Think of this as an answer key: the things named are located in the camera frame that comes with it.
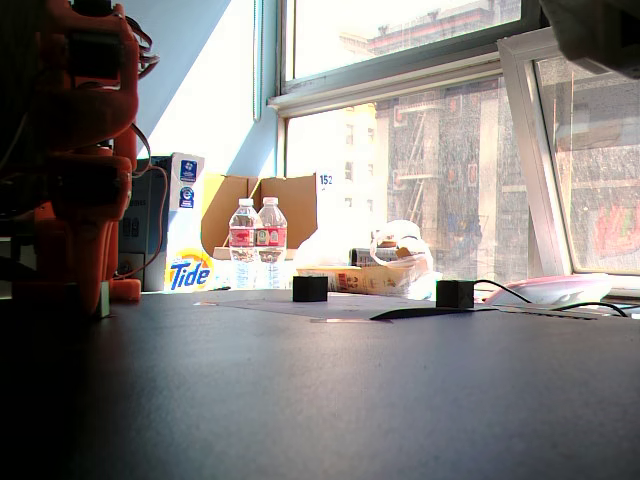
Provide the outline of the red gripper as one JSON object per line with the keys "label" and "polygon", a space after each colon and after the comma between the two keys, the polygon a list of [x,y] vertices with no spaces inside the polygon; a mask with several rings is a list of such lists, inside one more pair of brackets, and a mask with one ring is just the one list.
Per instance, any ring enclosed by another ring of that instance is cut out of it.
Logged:
{"label": "red gripper", "polygon": [[64,269],[53,303],[62,311],[96,316],[103,279],[113,278],[119,252],[119,223],[109,224],[106,238],[106,224],[98,221],[122,218],[131,198],[131,161],[113,155],[55,156],[48,164],[47,186],[64,237],[64,254],[59,254]]}

